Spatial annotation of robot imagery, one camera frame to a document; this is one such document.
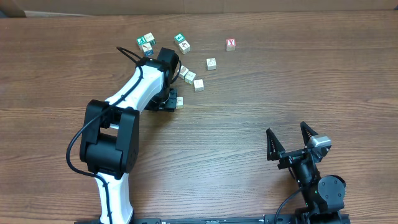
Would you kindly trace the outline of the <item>small wooden picture block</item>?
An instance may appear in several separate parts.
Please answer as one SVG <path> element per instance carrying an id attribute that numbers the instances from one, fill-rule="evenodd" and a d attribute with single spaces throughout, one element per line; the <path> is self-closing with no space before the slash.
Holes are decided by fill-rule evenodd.
<path id="1" fill-rule="evenodd" d="M 184 108 L 183 97 L 179 96 L 179 97 L 177 97 L 177 101 L 176 101 L 176 109 L 182 109 L 182 108 Z"/>

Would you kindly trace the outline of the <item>wooden block pencil picture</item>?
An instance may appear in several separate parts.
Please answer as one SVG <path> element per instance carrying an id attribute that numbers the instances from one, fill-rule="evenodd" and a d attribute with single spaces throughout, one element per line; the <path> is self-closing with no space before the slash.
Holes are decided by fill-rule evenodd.
<path id="1" fill-rule="evenodd" d="M 144 52 L 144 56 L 148 57 L 154 54 L 153 48 L 150 43 L 145 43 L 141 45 L 142 51 Z"/>

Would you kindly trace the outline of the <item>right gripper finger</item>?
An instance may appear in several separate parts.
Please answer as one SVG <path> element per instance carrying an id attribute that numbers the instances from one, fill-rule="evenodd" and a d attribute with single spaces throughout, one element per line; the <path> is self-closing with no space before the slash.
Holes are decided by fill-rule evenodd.
<path id="1" fill-rule="evenodd" d="M 280 159 L 280 155 L 285 153 L 284 147 L 279 142 L 274 132 L 268 128 L 266 130 L 267 136 L 267 160 L 276 161 Z"/>
<path id="2" fill-rule="evenodd" d="M 306 146 L 312 136 L 318 135 L 316 131 L 314 131 L 306 122 L 302 121 L 300 123 L 300 129 L 302 132 L 302 137 L 304 141 L 304 145 Z"/>

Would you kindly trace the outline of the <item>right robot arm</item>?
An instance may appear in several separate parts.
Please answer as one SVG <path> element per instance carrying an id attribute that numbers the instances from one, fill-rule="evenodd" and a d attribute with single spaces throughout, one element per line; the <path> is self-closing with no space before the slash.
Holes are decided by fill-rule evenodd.
<path id="1" fill-rule="evenodd" d="M 304 148 L 287 152 L 271 129 L 266 130 L 267 160 L 278 161 L 278 169 L 288 169 L 298 184 L 298 190 L 286 198 L 274 215 L 274 223 L 286 221 L 280 212 L 286 203 L 302 194 L 305 206 L 297 208 L 287 220 L 289 223 L 349 223 L 348 215 L 340 210 L 345 207 L 346 182 L 338 175 L 322 177 L 317 164 L 332 147 L 331 139 L 314 131 L 306 122 L 300 123 Z"/>

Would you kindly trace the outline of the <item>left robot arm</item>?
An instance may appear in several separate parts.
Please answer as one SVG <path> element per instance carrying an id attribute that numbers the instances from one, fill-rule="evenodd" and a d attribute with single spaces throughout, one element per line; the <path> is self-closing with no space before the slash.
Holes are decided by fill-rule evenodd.
<path id="1" fill-rule="evenodd" d="M 174 50 L 162 48 L 157 58 L 140 57 L 128 49 L 118 50 L 134 64 L 132 78 L 104 101 L 91 100 L 79 139 L 84 173 L 94 177 L 101 201 L 95 223 L 133 223 L 129 199 L 129 173 L 139 153 L 139 117 L 144 110 L 174 111 L 177 90 L 171 84 L 182 69 Z"/>

